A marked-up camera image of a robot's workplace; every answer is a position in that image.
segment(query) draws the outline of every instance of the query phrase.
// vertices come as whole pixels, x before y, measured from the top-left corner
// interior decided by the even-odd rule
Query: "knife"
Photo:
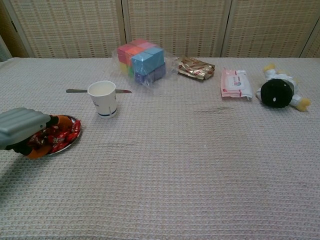
[[[65,90],[66,93],[87,93],[87,89],[67,89]],[[116,94],[131,94],[132,91],[130,90],[124,90],[124,89],[116,89]]]

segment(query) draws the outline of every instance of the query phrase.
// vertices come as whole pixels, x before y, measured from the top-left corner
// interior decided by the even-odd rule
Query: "white paper cup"
[[[112,81],[97,81],[91,84],[88,94],[101,118],[109,119],[117,114],[116,85]]]

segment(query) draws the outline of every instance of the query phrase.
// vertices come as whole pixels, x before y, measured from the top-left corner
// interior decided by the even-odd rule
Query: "table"
[[[151,92],[111,59],[12,58],[0,63],[0,112],[25,107],[82,121],[61,154],[0,151],[3,239],[320,239],[320,60],[200,58],[200,83],[179,76]],[[255,92],[270,62],[299,79],[308,112],[255,97],[222,100],[222,67]],[[85,93],[111,80],[118,113],[101,119]]]

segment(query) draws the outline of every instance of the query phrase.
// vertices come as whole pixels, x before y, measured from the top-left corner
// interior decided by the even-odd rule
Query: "wet wipes package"
[[[227,70],[221,72],[222,97],[252,99],[253,92],[245,70]]]

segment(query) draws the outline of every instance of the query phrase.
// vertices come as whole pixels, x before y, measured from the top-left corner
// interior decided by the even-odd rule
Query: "colorful foam cube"
[[[138,38],[130,42],[131,45],[135,45],[135,46],[139,46],[140,44],[143,44],[143,43],[147,43],[147,41],[141,38]]]
[[[123,63],[123,62],[119,62],[119,67],[120,70],[123,74],[128,74],[128,65]]]
[[[126,51],[133,48],[134,46],[131,44],[125,44],[116,49],[118,53],[119,62],[127,64]]]
[[[134,69],[132,66],[128,66],[128,75],[129,77],[133,78],[134,77]]]
[[[138,46],[133,46],[132,48],[129,48],[127,51],[125,51],[125,63],[128,66],[131,66],[132,65],[131,58],[134,55],[137,55],[143,51],[144,51],[144,49],[141,47],[138,47]]]
[[[155,70],[155,56],[146,52],[140,52],[131,58],[134,73],[143,76]]]
[[[156,68],[153,72],[155,81],[163,78],[166,75],[166,64],[164,63],[160,67]]]
[[[157,45],[146,41],[146,42],[143,42],[143,43],[141,43],[141,44],[139,44],[137,46],[139,48],[143,48],[143,49],[150,49],[150,48],[156,47]]]
[[[152,71],[147,75],[142,75],[136,72],[134,74],[134,81],[138,84],[150,85],[155,81],[155,71]]]
[[[156,69],[165,63],[164,50],[162,48],[151,47],[145,49],[144,52],[153,56],[151,63],[154,67],[153,69]]]

